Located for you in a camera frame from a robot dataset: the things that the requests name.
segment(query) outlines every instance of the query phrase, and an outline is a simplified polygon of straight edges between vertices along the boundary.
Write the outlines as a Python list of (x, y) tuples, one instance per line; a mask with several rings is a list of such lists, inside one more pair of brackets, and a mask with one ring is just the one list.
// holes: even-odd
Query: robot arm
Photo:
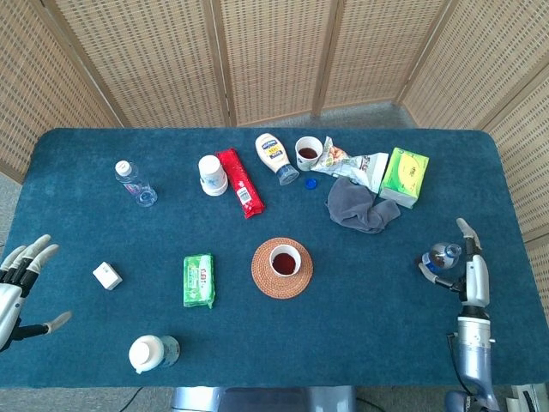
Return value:
[(57, 252), (58, 245), (47, 245), (50, 235), (45, 234), (30, 246), (12, 251), (0, 265), (0, 352), (12, 341), (52, 333), (72, 316), (62, 313), (51, 322), (20, 326), (19, 314), (42, 267)]
[[(488, 268), (482, 257), (479, 236), (465, 220), (456, 220), (463, 233), (466, 251), (466, 271), (456, 282), (444, 279), (419, 264), (423, 276), (430, 282), (459, 294), (462, 313), (457, 318), (458, 332), (449, 335), (449, 347), (455, 372), (465, 391), (446, 394), (446, 412), (498, 412), (500, 410), (492, 387), (490, 317), (486, 306), (490, 304)], [(459, 361), (455, 363), (452, 341), (457, 337)], [(463, 383), (475, 386), (473, 394)]]

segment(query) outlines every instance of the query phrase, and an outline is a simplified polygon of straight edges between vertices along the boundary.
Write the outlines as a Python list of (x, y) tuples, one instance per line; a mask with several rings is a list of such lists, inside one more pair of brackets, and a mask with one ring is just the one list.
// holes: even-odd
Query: rattan coaster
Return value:
[[(293, 276), (280, 277), (271, 269), (271, 251), (278, 245), (291, 245), (301, 255), (301, 267)], [(312, 278), (312, 259), (309, 252), (298, 242), (289, 238), (272, 238), (259, 246), (251, 260), (251, 275), (257, 287), (275, 299), (290, 299), (305, 290)]]

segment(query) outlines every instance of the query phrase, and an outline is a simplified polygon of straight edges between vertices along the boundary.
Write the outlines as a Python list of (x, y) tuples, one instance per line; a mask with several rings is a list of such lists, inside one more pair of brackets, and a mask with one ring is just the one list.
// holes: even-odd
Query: water bottle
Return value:
[(135, 198), (137, 204), (143, 207), (152, 206), (158, 196), (147, 179), (139, 173), (139, 169), (129, 161), (120, 161), (115, 166), (116, 178)]
[(421, 261), (432, 273), (440, 273), (456, 266), (461, 254), (462, 249), (459, 245), (441, 242), (424, 253)]
[(175, 337), (145, 335), (133, 342), (128, 356), (136, 372), (141, 374), (156, 367), (170, 367), (180, 354), (181, 347)]

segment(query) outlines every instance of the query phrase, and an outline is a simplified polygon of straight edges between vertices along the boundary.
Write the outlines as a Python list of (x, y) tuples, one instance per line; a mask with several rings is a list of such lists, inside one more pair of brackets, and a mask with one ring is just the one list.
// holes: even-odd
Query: white small box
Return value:
[(107, 290), (113, 290), (122, 281), (122, 278), (107, 262), (103, 262), (94, 270), (94, 276)]

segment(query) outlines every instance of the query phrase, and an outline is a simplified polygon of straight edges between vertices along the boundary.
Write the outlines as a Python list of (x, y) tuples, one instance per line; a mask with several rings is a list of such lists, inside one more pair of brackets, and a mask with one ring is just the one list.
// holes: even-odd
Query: red wrapper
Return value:
[(225, 169), (229, 182), (231, 182), (231, 186), (242, 204), (244, 217), (248, 219), (253, 215), (262, 213), (265, 210), (265, 205), (257, 194), (253, 183), (251, 183), (246, 169), (240, 162), (237, 151), (234, 148), (229, 148), (215, 155), (220, 160), (223, 169)]

